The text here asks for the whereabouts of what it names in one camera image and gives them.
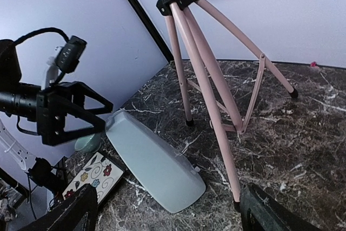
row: wall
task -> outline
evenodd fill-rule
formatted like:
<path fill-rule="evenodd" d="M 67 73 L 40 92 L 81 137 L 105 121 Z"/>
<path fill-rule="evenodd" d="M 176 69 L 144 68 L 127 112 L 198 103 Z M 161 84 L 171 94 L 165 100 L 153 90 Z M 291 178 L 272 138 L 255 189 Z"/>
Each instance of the wall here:
<path fill-rule="evenodd" d="M 140 0 L 166 42 L 157 0 Z M 273 61 L 346 67 L 344 0 L 208 0 L 243 30 Z M 196 5 L 191 6 L 216 57 L 255 60 L 232 35 Z"/>
<path fill-rule="evenodd" d="M 17 39 L 33 30 L 57 27 L 67 35 L 88 42 L 75 73 L 66 81 L 82 81 L 121 106 L 166 60 L 127 0 L 0 0 L 0 38 Z M 44 34 L 17 47 L 22 68 L 22 82 L 41 84 L 46 61 L 55 46 L 64 44 L 60 35 Z M 74 151 L 73 143 L 57 147 L 44 146 L 40 137 L 21 134 L 15 117 L 0 114 L 13 136 L 38 157 L 55 164 Z M 21 121 L 21 126 L 35 130 L 36 125 Z M 69 122 L 71 127 L 81 124 Z M 0 167 L 24 186 L 26 175 L 11 157 L 0 149 Z"/>

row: marble table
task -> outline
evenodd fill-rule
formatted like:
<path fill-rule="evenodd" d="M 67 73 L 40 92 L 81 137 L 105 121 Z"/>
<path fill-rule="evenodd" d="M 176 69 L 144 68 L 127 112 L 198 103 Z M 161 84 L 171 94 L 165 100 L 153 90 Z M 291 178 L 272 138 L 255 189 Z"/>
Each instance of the marble table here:
<path fill-rule="evenodd" d="M 195 81 L 191 64 L 184 62 Z M 258 63 L 219 62 L 244 116 Z M 241 184 L 259 184 L 293 213 L 323 230 L 346 230 L 346 71 L 278 64 L 300 92 L 293 101 L 265 72 L 247 132 L 228 133 Z M 202 95 L 190 89 L 195 126 L 185 125 L 174 65 L 167 65 L 123 109 L 201 168 L 205 194 L 178 214 L 165 211 L 126 172 L 98 213 L 97 230 L 242 230 Z M 229 118 L 222 114 L 224 122 Z M 101 151 L 126 169 L 107 138 Z M 91 155 L 75 153 L 76 174 Z"/>

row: green bowl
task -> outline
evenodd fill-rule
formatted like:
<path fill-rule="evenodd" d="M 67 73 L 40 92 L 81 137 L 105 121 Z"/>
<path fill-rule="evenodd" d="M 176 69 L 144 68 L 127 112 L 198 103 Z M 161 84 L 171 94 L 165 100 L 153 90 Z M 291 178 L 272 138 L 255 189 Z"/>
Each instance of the green bowl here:
<path fill-rule="evenodd" d="M 101 133 L 83 136 L 75 143 L 75 151 L 82 153 L 95 153 L 101 147 Z"/>

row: rubber foot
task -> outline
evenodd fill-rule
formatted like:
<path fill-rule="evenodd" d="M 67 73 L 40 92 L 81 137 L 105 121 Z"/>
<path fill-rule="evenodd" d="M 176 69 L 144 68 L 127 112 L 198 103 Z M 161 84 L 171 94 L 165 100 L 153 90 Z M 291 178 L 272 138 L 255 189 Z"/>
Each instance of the rubber foot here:
<path fill-rule="evenodd" d="M 235 209 L 238 213 L 240 213 L 240 202 L 235 202 L 235 201 L 233 200 L 233 205 L 234 205 L 234 209 Z"/>
<path fill-rule="evenodd" d="M 298 91 L 295 88 L 293 89 L 294 89 L 293 92 L 290 93 L 291 98 L 298 98 Z"/>
<path fill-rule="evenodd" d="M 193 127 L 193 126 L 195 125 L 194 120 L 193 120 L 193 119 L 191 119 L 191 121 L 187 121 L 187 120 L 186 120 L 186 125 L 187 125 L 188 127 Z"/>

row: tripod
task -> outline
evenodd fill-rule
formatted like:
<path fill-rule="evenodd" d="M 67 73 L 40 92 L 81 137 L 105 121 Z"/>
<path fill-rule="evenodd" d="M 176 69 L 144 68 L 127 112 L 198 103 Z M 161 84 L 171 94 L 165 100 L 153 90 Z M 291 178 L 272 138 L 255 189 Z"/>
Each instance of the tripod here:
<path fill-rule="evenodd" d="M 244 120 L 242 120 L 235 100 L 224 79 L 215 56 L 212 53 L 212 50 L 210 49 L 208 42 L 199 28 L 192 12 L 188 8 L 191 3 L 196 3 L 210 16 L 221 23 L 259 59 L 256 83 Z M 297 98 L 298 92 L 291 86 L 287 79 L 274 66 L 274 64 L 272 64 L 266 55 L 242 31 L 240 31 L 237 26 L 235 26 L 225 15 L 218 11 L 207 0 L 159 0 L 156 6 L 161 14 L 165 17 L 167 24 L 172 53 L 178 74 L 179 86 L 182 93 L 187 125 L 193 125 L 188 95 L 189 84 L 199 90 L 203 95 L 211 119 L 210 123 L 215 131 L 217 142 L 222 154 L 222 159 L 226 167 L 234 202 L 235 205 L 239 205 L 241 192 L 239 179 L 226 131 L 236 131 L 239 134 L 245 133 L 255 106 L 258 91 L 260 89 L 264 68 L 267 68 L 274 74 L 274 76 L 283 84 L 292 98 Z M 176 25 L 183 38 L 184 45 L 187 49 L 199 85 L 185 79 Z M 224 105 L 215 100 L 215 96 L 205 68 L 208 70 Z M 222 123 L 219 108 L 230 116 L 233 126 Z"/>

